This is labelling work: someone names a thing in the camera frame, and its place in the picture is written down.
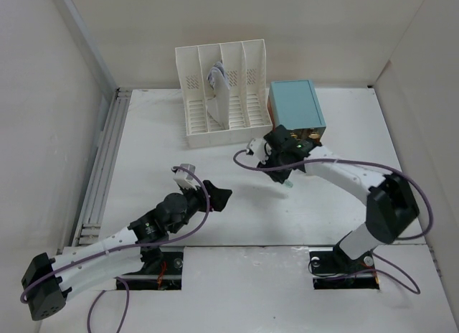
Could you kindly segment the teal orange drawer box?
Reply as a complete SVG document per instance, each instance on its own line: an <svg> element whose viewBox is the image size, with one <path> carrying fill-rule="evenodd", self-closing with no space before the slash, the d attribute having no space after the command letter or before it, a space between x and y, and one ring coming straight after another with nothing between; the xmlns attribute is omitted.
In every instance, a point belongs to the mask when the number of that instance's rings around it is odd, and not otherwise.
<svg viewBox="0 0 459 333"><path fill-rule="evenodd" d="M283 125L299 139L320 141L326 122L312 80L270 83L268 112L273 128Z"/></svg>

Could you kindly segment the white spiral bound manual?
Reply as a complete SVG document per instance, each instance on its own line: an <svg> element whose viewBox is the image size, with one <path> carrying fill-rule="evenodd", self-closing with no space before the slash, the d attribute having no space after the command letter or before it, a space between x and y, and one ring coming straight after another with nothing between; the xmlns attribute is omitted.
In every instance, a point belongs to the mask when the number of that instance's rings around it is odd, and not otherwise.
<svg viewBox="0 0 459 333"><path fill-rule="evenodd" d="M207 81L213 98L207 101L207 112L225 130L230 128L230 82L221 61L213 64Z"/></svg>

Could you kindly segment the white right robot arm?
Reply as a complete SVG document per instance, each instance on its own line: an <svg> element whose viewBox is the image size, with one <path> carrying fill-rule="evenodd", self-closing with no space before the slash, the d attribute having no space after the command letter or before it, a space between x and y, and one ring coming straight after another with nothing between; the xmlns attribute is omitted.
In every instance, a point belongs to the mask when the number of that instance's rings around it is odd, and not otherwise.
<svg viewBox="0 0 459 333"><path fill-rule="evenodd" d="M378 245L393 243L420 213L402 176L345 164L318 139L298 139L282 125L251 140L247 152L259 160L258 169L276 168L267 173L274 182L282 184L293 170L299 170L340 187L366 206L364 223L334 247L332 262L340 271L349 271Z"/></svg>

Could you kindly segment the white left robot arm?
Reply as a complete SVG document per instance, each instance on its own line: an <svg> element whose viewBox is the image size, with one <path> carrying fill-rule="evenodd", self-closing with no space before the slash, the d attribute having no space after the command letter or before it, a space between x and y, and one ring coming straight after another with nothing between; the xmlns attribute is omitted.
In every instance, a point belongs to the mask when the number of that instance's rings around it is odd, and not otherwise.
<svg viewBox="0 0 459 333"><path fill-rule="evenodd" d="M21 300L31 318L41 321L64 308L81 292L125 273L153 273L161 262L160 245L169 241L197 213L208 215L225 208L232 190L209 180L185 186L119 232L69 255L33 257L21 284Z"/></svg>

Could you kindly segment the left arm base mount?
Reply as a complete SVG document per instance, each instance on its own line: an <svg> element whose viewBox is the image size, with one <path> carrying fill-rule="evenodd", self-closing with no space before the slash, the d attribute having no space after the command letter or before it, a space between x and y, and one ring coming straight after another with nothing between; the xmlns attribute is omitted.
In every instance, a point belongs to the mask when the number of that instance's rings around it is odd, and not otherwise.
<svg viewBox="0 0 459 333"><path fill-rule="evenodd" d="M121 276L132 291L181 290L183 247L142 247L142 267Z"/></svg>

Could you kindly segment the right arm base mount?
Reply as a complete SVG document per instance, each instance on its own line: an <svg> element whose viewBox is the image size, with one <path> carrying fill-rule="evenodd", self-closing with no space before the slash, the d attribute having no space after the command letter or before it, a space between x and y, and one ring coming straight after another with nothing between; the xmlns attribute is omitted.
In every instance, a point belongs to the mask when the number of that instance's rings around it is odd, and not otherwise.
<svg viewBox="0 0 459 333"><path fill-rule="evenodd" d="M352 260L334 247L309 250L308 270L315 290L379 290L373 267L371 251Z"/></svg>

